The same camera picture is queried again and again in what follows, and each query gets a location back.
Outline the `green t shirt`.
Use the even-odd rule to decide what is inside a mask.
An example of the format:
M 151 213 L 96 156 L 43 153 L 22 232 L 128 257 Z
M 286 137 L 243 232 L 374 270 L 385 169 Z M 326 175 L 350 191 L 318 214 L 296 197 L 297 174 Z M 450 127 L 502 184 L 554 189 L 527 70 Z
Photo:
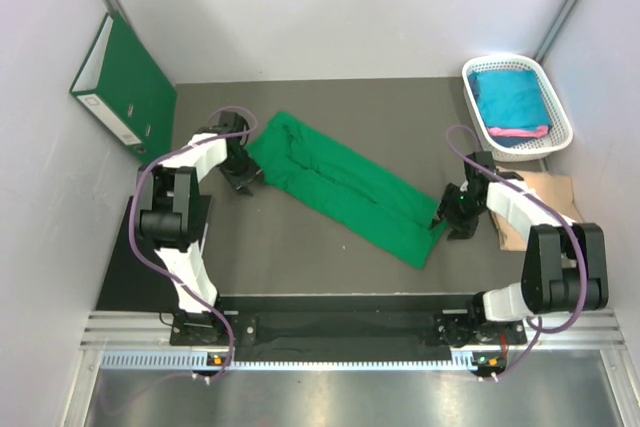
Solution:
M 281 111 L 248 146 L 265 181 L 422 269 L 446 226 L 438 201 L 385 167 Z

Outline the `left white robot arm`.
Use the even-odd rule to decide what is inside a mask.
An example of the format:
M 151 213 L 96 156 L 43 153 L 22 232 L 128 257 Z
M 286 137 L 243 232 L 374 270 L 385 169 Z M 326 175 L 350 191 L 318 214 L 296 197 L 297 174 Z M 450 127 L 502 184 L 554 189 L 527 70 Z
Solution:
M 152 270 L 168 277 L 178 294 L 170 343 L 220 345 L 232 339 L 218 290 L 203 260 L 212 201 L 201 181 L 219 171 L 232 190 L 249 196 L 262 169 L 247 151 L 257 118 L 244 107 L 220 108 L 209 124 L 181 148 L 160 156 L 138 174 L 131 201 L 128 236 L 132 252 Z

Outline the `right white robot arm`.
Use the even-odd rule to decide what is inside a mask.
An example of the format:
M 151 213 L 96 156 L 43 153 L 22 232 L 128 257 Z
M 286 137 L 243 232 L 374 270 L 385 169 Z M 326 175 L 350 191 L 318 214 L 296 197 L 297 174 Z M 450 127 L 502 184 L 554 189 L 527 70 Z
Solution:
M 449 240 L 474 236 L 479 217 L 498 214 L 525 239 L 521 279 L 475 294 L 458 320 L 442 316 L 436 325 L 446 344 L 487 343 L 507 327 L 527 323 L 539 333 L 572 327 L 584 311 L 607 305 L 608 276 L 603 230 L 557 212 L 515 172 L 497 170 L 488 151 L 463 159 L 465 182 L 446 186 L 430 227 L 447 226 Z

